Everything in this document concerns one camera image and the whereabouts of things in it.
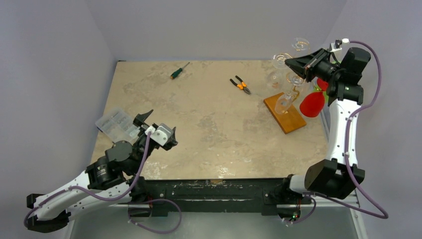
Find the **clear champagne flute with label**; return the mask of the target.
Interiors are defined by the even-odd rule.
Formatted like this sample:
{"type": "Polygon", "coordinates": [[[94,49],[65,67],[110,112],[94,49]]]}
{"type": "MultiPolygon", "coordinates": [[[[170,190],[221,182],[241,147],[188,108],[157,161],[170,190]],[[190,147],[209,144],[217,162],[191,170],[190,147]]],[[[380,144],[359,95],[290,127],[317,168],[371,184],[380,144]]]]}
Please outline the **clear champagne flute with label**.
{"type": "Polygon", "coordinates": [[[288,112],[288,109],[292,106],[294,97],[291,95],[290,90],[292,89],[292,86],[288,83],[288,86],[290,87],[289,90],[287,90],[285,93],[283,93],[276,101],[276,105],[274,107],[274,110],[277,114],[283,115],[288,112]]]}

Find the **gold wire glass rack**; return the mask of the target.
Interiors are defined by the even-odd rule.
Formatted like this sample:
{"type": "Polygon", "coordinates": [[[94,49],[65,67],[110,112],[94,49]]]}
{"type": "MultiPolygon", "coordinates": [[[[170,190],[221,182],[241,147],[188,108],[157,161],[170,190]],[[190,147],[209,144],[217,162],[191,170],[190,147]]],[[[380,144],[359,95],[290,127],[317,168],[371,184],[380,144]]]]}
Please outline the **gold wire glass rack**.
{"type": "Polygon", "coordinates": [[[290,90],[291,95],[294,97],[293,101],[297,99],[303,90],[306,90],[307,82],[305,79],[297,75],[285,64],[285,60],[295,57],[295,53],[278,53],[273,56],[273,63],[280,73],[285,73],[286,81],[292,86],[290,90]]]}

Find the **red plastic goblet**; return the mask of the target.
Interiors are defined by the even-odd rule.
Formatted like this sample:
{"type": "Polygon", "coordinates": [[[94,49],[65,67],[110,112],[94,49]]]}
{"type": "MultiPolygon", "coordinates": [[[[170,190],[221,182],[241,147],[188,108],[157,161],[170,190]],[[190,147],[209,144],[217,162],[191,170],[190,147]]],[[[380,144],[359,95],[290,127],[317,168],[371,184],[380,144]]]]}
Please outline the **red plastic goblet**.
{"type": "MultiPolygon", "coordinates": [[[[317,78],[316,82],[326,92],[328,83],[321,78],[317,78]]],[[[324,97],[322,92],[311,92],[300,104],[301,113],[308,118],[315,118],[324,108],[324,97]]]]}

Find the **clear round wine glass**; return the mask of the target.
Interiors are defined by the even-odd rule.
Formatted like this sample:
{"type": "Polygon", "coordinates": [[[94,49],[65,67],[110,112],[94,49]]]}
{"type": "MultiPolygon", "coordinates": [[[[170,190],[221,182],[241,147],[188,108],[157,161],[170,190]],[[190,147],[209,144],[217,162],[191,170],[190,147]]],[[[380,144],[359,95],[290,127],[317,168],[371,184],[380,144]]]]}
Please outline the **clear round wine glass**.
{"type": "Polygon", "coordinates": [[[301,53],[309,53],[311,49],[309,41],[301,37],[297,37],[294,39],[292,43],[292,47],[294,48],[295,51],[301,52],[301,53]]]}

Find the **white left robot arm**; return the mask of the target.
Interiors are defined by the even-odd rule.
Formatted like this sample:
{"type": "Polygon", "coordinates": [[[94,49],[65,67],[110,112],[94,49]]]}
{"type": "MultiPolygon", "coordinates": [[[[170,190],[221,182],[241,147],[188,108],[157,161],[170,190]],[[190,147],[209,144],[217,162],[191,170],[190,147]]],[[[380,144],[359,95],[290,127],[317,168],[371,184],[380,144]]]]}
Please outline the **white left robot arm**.
{"type": "Polygon", "coordinates": [[[71,182],[51,193],[28,195],[30,212],[24,226],[30,231],[50,233],[64,228],[80,211],[97,206],[128,202],[151,208],[154,200],[140,173],[153,150],[168,151],[178,144],[175,127],[145,123],[151,114],[148,111],[134,118],[133,124],[140,128],[135,143],[117,141],[71,182]]]}

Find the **green plastic goblet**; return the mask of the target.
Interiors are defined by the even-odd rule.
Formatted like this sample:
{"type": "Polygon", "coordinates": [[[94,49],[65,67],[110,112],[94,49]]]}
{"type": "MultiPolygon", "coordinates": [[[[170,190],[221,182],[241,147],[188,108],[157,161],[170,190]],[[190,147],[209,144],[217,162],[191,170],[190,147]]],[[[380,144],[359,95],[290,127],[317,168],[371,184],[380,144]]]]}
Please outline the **green plastic goblet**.
{"type": "Polygon", "coordinates": [[[313,86],[314,86],[313,92],[322,92],[322,95],[324,97],[324,105],[326,106],[328,102],[328,95],[326,94],[325,90],[321,88],[317,82],[314,82],[313,86]]]}

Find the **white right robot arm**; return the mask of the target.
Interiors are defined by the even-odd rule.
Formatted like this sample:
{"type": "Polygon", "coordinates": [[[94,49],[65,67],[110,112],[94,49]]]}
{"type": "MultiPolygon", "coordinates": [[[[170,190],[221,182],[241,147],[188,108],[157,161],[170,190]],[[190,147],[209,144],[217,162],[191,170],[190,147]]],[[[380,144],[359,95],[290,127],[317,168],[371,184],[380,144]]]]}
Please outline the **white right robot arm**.
{"type": "Polygon", "coordinates": [[[285,61],[299,77],[310,81],[315,77],[328,83],[330,130],[326,158],[310,166],[304,176],[293,175],[290,183],[280,188],[280,198],[287,203],[299,193],[319,193],[344,199],[364,178],[356,158],[356,127],[358,114],[363,109],[363,88],[358,84],[371,54],[351,47],[340,64],[329,61],[331,53],[320,49],[310,55],[285,61]]]}

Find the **wooden rack base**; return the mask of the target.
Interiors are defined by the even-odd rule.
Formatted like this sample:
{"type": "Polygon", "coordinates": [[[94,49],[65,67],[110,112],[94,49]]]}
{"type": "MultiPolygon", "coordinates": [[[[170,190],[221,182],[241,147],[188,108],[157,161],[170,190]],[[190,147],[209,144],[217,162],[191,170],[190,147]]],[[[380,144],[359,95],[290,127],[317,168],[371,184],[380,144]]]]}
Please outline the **wooden rack base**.
{"type": "Polygon", "coordinates": [[[285,98],[283,92],[265,98],[263,102],[284,134],[289,134],[307,125],[291,100],[285,98]]]}

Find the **clear tall flute glass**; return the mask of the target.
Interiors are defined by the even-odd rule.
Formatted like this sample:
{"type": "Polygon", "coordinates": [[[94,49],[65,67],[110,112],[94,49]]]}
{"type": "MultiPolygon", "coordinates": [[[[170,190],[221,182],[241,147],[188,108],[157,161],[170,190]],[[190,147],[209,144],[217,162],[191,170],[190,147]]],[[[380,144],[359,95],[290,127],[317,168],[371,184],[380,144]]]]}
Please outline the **clear tall flute glass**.
{"type": "Polygon", "coordinates": [[[270,90],[280,90],[284,86],[285,74],[288,71],[285,61],[291,57],[289,53],[277,53],[272,56],[271,62],[275,69],[269,73],[266,79],[266,85],[270,90]]]}

